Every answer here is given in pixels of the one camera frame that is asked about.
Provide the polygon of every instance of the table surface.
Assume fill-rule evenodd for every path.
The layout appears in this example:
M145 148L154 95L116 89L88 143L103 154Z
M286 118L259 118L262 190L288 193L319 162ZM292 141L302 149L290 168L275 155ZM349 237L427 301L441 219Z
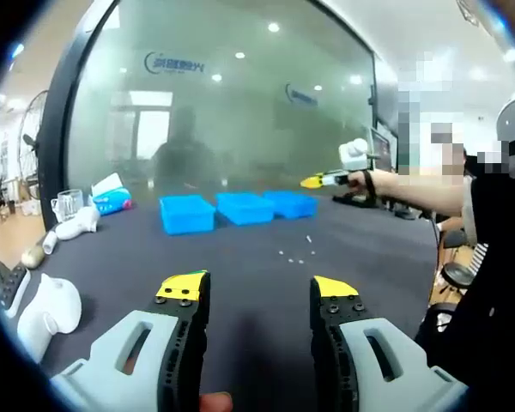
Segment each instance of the table surface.
M147 307L164 279L206 269L211 306L201 392L229 391L237 410L315 411L310 279L349 283L372 314L414 336L435 260L429 221L327 198L314 218L236 227L218 217L214 232L182 236L162 231L158 205L142 206L103 217L97 233L60 242L33 271L19 314L42 272L69 279L80 291L80 325L53 337L42 360L53 375L87 359L91 342Z

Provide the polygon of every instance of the glass partition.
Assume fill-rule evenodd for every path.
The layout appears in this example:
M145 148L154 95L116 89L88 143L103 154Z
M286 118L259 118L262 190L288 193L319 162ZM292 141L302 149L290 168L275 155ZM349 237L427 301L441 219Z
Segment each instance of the glass partition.
M371 52L311 2L123 0L80 77L69 187L294 189L372 126Z

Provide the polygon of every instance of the blue plastic bin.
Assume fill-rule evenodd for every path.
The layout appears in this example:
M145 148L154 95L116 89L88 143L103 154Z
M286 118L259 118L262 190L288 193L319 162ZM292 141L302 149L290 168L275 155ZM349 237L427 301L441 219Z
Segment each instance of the blue plastic bin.
M266 191L264 198L275 205L275 213L287 219L298 219L317 214L318 200L293 191Z
M214 230L215 208L198 195L160 198L162 226L168 234Z
M274 204L253 193L219 193L217 209L235 225L272 221Z

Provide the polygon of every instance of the wrist strap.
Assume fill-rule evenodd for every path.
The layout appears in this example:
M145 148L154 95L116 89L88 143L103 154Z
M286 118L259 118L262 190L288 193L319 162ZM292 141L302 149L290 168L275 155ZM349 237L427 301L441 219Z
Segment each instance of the wrist strap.
M376 188L374 187L372 176L370 176L370 172L368 172L367 170L363 170L362 174L364 174L364 181L367 184L367 190L368 194L370 195L370 200L375 202L378 196L376 195Z

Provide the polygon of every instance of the yellow object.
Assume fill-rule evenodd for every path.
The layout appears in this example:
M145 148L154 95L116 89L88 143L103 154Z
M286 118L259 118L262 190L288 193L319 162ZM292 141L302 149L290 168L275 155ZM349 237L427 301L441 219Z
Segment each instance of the yellow object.
M305 187L306 189L319 189L323 187L323 180L322 180L323 174L315 174L314 176L311 176L310 178L303 179L300 182L301 187Z
M170 276L162 283L156 296L161 298L198 300L200 281L206 273L207 270L199 270L186 275Z
M318 288L320 289L320 297L330 296L350 296L358 295L357 289L351 288L347 283L335 281L327 277L315 276L315 280L318 282Z

